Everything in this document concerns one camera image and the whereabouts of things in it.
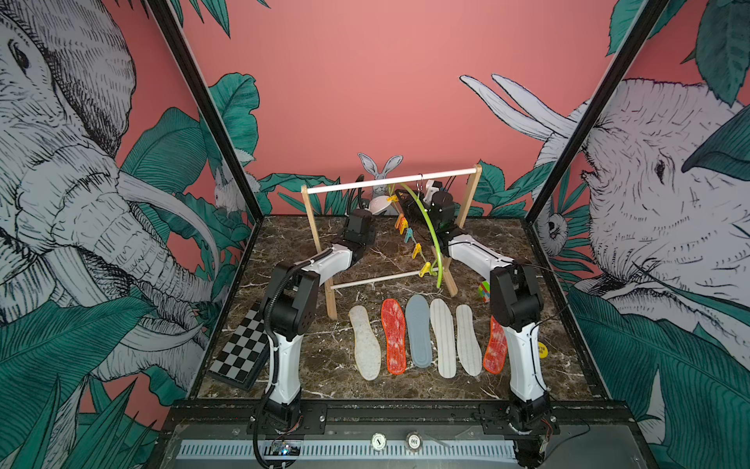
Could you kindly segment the white embossed foam insole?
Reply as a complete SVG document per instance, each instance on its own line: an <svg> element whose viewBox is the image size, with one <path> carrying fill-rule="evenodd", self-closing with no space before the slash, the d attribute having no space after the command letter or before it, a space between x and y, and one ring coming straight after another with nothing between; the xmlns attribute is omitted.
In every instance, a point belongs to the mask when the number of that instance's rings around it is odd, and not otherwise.
<svg viewBox="0 0 750 469"><path fill-rule="evenodd" d="M379 195L379 197L375 197L374 199L371 199L367 210L372 215L379 215L387 211L392 205L388 203L387 201L388 195Z"/></svg>

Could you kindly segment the green clothes hanger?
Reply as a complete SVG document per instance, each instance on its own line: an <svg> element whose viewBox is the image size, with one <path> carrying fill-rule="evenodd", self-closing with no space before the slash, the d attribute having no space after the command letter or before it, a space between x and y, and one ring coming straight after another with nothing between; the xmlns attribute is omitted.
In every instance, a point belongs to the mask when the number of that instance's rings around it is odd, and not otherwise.
<svg viewBox="0 0 750 469"><path fill-rule="evenodd" d="M421 230L425 240L431 242L435 260L431 264L431 276L436 278L436 287L442 288L445 283L445 256L441 251L438 233L435 224L430 218L428 210L417 195L414 189L411 189L406 183L399 183L395 189L395 195L398 199L398 206L404 215L405 220L410 227L417 227Z"/></svg>

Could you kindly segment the orange-edged felt insole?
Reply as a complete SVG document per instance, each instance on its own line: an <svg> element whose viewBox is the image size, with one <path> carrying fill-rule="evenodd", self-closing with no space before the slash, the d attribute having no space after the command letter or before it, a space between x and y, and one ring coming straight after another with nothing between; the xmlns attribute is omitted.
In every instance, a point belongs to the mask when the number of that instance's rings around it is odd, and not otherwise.
<svg viewBox="0 0 750 469"><path fill-rule="evenodd" d="M387 369L401 375L406 370L405 318L396 299L386 299L381 307L381 324L386 337Z"/></svg>
<svg viewBox="0 0 750 469"><path fill-rule="evenodd" d="M484 369L495 375L502 373L505 367L507 354L508 344L504 328L500 326L500 323L494 317L491 317L490 337L488 346L484 352L484 359L482 360Z"/></svg>

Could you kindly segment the grey bubbled foam insole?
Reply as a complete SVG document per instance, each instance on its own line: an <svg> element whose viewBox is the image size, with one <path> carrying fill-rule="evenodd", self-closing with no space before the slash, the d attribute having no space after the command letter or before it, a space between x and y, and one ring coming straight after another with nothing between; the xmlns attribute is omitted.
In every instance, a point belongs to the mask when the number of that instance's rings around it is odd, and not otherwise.
<svg viewBox="0 0 750 469"><path fill-rule="evenodd" d="M405 320L411 359L416 367L425 369L433 361L430 336L430 308L427 299L419 294L407 301Z"/></svg>

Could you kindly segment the white striped fabric insole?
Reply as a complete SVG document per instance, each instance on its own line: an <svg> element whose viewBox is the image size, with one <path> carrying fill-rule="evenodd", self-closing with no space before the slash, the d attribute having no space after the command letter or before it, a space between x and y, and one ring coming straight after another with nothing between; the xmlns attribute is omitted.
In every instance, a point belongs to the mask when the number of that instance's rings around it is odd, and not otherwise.
<svg viewBox="0 0 750 469"><path fill-rule="evenodd" d="M456 375L456 342L453 316L443 299L436 298L430 305L430 321L437 341L437 368L446 379Z"/></svg>

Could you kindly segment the yellow-edged felt insole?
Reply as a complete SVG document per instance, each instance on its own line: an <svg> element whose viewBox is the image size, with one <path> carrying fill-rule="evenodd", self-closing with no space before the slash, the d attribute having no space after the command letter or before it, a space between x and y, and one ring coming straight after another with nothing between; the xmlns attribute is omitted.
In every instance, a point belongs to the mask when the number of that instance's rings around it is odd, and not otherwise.
<svg viewBox="0 0 750 469"><path fill-rule="evenodd" d="M380 344L363 306L351 308L349 318L355 334L355 365L364 380L373 381L381 369Z"/></svg>

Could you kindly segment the white thin insole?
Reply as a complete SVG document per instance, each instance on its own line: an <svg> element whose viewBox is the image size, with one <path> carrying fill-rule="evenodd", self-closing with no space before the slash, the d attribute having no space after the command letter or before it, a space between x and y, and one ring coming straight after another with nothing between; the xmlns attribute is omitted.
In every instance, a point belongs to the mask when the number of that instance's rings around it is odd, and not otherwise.
<svg viewBox="0 0 750 469"><path fill-rule="evenodd" d="M457 353L464 371L477 377L482 372L482 352L476 337L472 309L459 305L456 309L457 320Z"/></svg>

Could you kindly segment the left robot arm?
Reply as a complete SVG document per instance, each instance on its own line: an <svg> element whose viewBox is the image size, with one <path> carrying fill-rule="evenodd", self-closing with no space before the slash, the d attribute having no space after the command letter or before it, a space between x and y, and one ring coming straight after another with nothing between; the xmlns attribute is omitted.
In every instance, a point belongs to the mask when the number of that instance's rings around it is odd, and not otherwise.
<svg viewBox="0 0 750 469"><path fill-rule="evenodd" d="M340 236L328 248L296 263L282 261L273 269L260 304L270 365L257 421L265 418L281 431L292 429L299 421L301 346L316 316L318 291L363 259L367 246L375 240L373 221L369 210L357 208L348 215Z"/></svg>

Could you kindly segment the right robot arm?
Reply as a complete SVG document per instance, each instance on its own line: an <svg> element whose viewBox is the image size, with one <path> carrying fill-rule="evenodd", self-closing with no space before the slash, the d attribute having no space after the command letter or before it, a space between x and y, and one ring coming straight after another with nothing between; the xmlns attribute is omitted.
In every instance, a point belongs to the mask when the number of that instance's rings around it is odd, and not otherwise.
<svg viewBox="0 0 750 469"><path fill-rule="evenodd" d="M467 234L455 223L454 203L447 192L427 209L420 197L406 186L396 190L406 219L422 218L431 233L439 257L464 264L489 282L489 308L502 326L510 360L511 401L507 414L511 428L520 435L554 434L551 396L544 383L538 347L539 324L544 301L537 271L529 264L503 256Z"/></svg>

